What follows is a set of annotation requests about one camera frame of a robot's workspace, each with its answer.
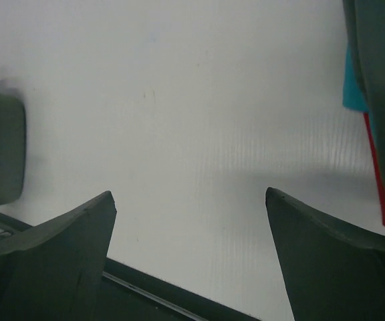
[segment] red fabric edge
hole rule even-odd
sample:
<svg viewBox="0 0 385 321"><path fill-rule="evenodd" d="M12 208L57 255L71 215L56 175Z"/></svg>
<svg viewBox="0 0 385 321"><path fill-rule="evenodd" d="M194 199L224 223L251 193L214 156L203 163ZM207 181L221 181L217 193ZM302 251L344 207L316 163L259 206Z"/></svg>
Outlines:
<svg viewBox="0 0 385 321"><path fill-rule="evenodd" d="M385 188L382 183L380 168L378 166L377 152L374 145L374 139L372 138L371 126L369 123L369 116L364 113L366 131L368 132L369 145L371 147L372 161L374 163L375 179L377 181L378 196L380 198L382 224L385 226Z"/></svg>

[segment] red cloth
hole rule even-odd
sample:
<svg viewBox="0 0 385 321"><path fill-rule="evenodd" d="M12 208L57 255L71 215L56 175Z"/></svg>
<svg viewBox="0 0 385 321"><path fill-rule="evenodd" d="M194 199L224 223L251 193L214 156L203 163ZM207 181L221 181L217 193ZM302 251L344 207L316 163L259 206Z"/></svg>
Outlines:
<svg viewBox="0 0 385 321"><path fill-rule="evenodd" d="M380 168L378 166L377 152L374 145L374 139L371 134L371 126L369 123L369 116L364 113L366 130L368 131L369 145L371 146L372 160L374 161L375 179L377 181L378 196L380 198L382 224L385 226L385 188L381 179Z"/></svg>

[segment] blue cloth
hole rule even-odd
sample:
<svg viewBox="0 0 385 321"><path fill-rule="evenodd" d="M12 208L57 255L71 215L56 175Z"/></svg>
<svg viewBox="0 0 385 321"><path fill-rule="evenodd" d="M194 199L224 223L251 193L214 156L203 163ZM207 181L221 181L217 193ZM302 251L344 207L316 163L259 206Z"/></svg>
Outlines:
<svg viewBox="0 0 385 321"><path fill-rule="evenodd" d="M375 142L374 119L365 101L363 93L360 91L356 77L354 75L353 61L350 55L350 48L347 47L346 71L344 74L344 86L342 88L342 104L344 107L356 112L367 112L371 125L372 137Z"/></svg>

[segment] white surface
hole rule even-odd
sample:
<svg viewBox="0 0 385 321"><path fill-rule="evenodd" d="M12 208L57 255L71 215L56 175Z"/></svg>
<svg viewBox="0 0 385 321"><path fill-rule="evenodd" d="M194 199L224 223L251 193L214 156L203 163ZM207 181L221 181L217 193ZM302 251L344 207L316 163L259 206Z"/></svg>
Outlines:
<svg viewBox="0 0 385 321"><path fill-rule="evenodd" d="M109 189L111 258L292 320L268 186L385 234L345 48L341 1L0 0L0 90L28 125L2 210L38 224Z"/></svg>

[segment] gray bin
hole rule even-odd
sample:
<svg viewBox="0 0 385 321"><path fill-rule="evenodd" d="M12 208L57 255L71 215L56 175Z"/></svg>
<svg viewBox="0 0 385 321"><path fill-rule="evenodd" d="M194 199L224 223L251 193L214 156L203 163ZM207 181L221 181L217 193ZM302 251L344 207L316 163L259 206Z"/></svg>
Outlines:
<svg viewBox="0 0 385 321"><path fill-rule="evenodd" d="M26 150L25 108L0 94L0 205L16 201L23 189Z"/></svg>

